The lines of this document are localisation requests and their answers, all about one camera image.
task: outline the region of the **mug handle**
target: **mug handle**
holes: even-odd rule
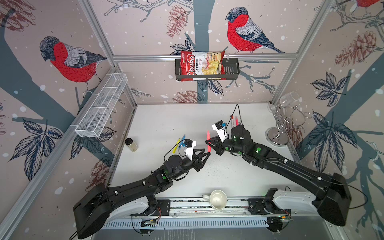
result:
[[[209,196],[208,195],[203,195],[203,199],[207,200],[209,202]]]

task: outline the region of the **chip bag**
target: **chip bag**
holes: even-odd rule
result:
[[[191,52],[181,51],[181,75],[215,75],[225,74],[221,64],[224,51],[213,52]],[[183,78],[181,81],[205,80],[205,78]]]

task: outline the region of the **white tabletop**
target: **white tabletop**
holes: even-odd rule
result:
[[[179,138],[196,140],[195,148],[207,145],[207,130],[216,136],[212,124],[227,122],[236,104],[162,104],[139,105],[133,118],[128,137],[139,146],[131,152],[124,146],[111,186],[120,186],[147,177],[151,170],[163,164],[163,156]],[[287,159],[292,159],[288,147],[277,147],[265,138],[265,130],[275,126],[275,120],[267,110],[267,104],[239,104],[244,127],[250,131],[254,142],[264,144]],[[218,156],[213,150],[200,172],[189,171],[186,178],[173,181],[173,186],[156,197],[201,197],[220,189],[228,197],[264,196],[269,188],[303,191],[298,184],[274,172],[251,166],[241,157],[227,152]]]

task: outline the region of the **red breast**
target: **red breast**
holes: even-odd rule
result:
[[[369,7],[374,3],[377,3],[379,0],[357,0],[359,7]]]
[[[51,63],[59,70],[59,72],[68,80],[73,82],[87,82],[96,73],[96,63],[92,63],[82,68],[71,68],[64,64],[68,57],[67,49],[62,42],[57,43],[53,47],[56,60]]]
[[[236,32],[236,28],[244,26],[248,21],[249,16],[242,14],[238,16],[233,23],[228,21],[228,41],[239,51],[254,51],[255,49],[262,47],[258,43],[252,43],[239,36]]]

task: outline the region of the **bird head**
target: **bird head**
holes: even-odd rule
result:
[[[51,61],[56,60],[55,53],[53,51],[53,47],[59,42],[60,41],[53,36],[45,37],[41,41],[40,52],[41,52],[41,56],[43,57],[44,61],[46,61],[48,59]]]
[[[243,14],[248,15],[248,11],[245,7],[235,7],[229,11],[225,19],[233,23],[238,16]]]

